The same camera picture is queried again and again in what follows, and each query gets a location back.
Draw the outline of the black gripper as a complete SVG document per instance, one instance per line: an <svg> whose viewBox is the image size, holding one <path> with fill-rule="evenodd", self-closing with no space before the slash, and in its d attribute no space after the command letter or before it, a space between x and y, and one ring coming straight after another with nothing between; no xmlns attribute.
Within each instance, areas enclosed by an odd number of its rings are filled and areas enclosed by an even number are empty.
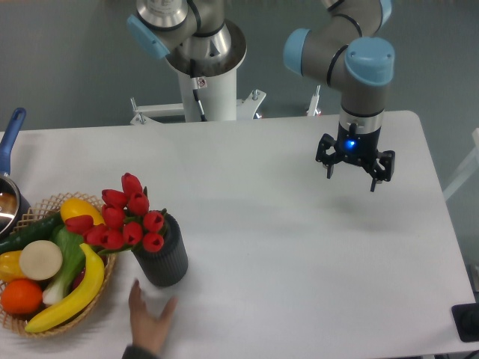
<svg viewBox="0 0 479 359"><path fill-rule="evenodd" d="M391 181L395 166L393 150L377 150L380 131L351 135L348 129L339 125L337 140L329 134L323 134L315 160L326 169L328 179L332 178L334 166L339 162L363 167L372 178L370 191L374 192L381 182Z"/></svg>

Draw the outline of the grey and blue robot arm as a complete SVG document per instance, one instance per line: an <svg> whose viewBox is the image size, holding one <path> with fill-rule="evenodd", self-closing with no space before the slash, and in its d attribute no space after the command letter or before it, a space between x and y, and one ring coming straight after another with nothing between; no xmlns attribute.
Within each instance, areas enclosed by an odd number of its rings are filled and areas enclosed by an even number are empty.
<svg viewBox="0 0 479 359"><path fill-rule="evenodd" d="M395 154L377 147L394 75L394 49L377 37L391 15L389 1L326 1L329 23L300 28L283 49L290 71L341 93L336 137L320 139L316 160L328 172L345 162L363 168L373 183L394 173ZM176 71L189 122L236 120L237 68L247 46L225 17L223 1L137 1L126 26L152 58Z"/></svg>

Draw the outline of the dark sleeve forearm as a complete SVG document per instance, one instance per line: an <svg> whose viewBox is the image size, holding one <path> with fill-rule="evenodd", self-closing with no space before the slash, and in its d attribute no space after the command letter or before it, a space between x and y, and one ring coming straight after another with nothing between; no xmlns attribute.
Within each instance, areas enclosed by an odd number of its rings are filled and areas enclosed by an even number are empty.
<svg viewBox="0 0 479 359"><path fill-rule="evenodd" d="M140 346L128 345L121 357L122 359L160 359L157 353L153 353Z"/></svg>

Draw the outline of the person's bare hand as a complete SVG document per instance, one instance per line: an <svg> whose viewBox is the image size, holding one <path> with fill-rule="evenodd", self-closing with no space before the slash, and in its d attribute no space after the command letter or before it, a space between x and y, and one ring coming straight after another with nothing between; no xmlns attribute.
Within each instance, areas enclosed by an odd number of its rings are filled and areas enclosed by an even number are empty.
<svg viewBox="0 0 479 359"><path fill-rule="evenodd" d="M178 298L171 297L159 316L150 314L141 297L141 287L135 280L129 294L130 327L132 344L159 354L171 327Z"/></svg>

